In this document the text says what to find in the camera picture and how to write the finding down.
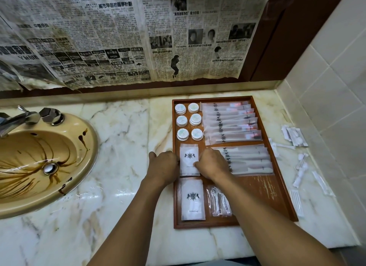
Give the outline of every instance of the marble countertop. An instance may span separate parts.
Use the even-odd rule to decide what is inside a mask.
[[[253,95],[266,132],[286,144],[281,125],[291,124],[273,90],[168,96],[117,102],[58,105],[88,120],[100,138],[90,174],[65,197],[28,214],[0,220],[3,265],[86,265],[133,199],[148,167],[148,153],[172,149],[172,99]],[[39,111],[43,107],[26,107]],[[0,109],[13,116],[16,109]],[[300,152],[279,148],[287,189],[293,189]],[[308,159],[310,169],[316,169]],[[299,189],[304,218],[298,225],[328,248],[357,245],[336,198],[324,196],[310,171]],[[253,256],[240,227],[173,229],[173,187],[163,190],[155,211],[147,265],[172,265]]]

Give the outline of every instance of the sink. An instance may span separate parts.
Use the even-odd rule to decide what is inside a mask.
[[[54,202],[92,169],[99,146],[93,127],[64,115],[58,126],[23,124],[0,139],[0,218]]]

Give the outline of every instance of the stained newspaper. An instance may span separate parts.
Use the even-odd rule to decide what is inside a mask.
[[[267,1],[0,0],[0,65],[28,88],[238,78]]]

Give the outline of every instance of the sink rim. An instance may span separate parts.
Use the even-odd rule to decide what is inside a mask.
[[[94,149],[92,147],[90,148],[90,153],[91,153],[90,159],[88,159],[88,161],[85,162],[85,164],[83,164],[83,166],[81,167],[80,171],[78,171],[78,174],[76,176],[75,176],[75,172],[70,173],[70,175],[74,174],[74,176],[71,176],[72,180],[68,180],[66,182],[61,182],[61,183],[59,183],[59,186],[53,186],[52,188],[45,190],[39,194],[35,194],[33,196],[0,204],[0,219],[11,218],[11,217],[15,217],[15,216],[29,213],[32,211],[39,210],[39,209],[55,202],[58,199],[63,198],[68,193],[70,193],[72,190],[74,190],[78,185],[80,185],[80,183],[92,171],[92,169],[98,159],[98,156],[99,156],[99,141],[100,141],[99,136],[96,133],[93,126],[88,121],[86,121],[78,116],[75,116],[73,114],[64,113],[64,115],[66,116],[66,119],[68,121],[70,121],[69,119],[74,119],[74,121],[76,121],[76,122],[80,121],[88,128],[88,133],[91,134],[90,141],[93,142],[93,144],[95,145]],[[44,122],[40,121],[38,124],[35,124],[33,126],[21,125],[18,128],[12,130],[9,134],[11,135],[11,134],[16,134],[16,133],[20,133],[20,132],[31,133],[31,132],[36,132],[37,130],[38,131],[47,131],[47,132],[57,133],[61,136],[65,136],[68,139],[70,139],[71,142],[74,142],[71,138],[69,138],[68,136],[66,136],[65,134],[63,134],[61,132],[61,130],[65,130],[64,127],[66,126],[65,124],[67,122],[65,121],[61,125],[49,127],[48,124],[45,124]]]

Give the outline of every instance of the person's left arm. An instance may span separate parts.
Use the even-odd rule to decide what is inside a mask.
[[[179,158],[149,153],[149,168],[134,199],[87,266],[140,266],[148,258],[155,207],[162,190],[179,176]]]

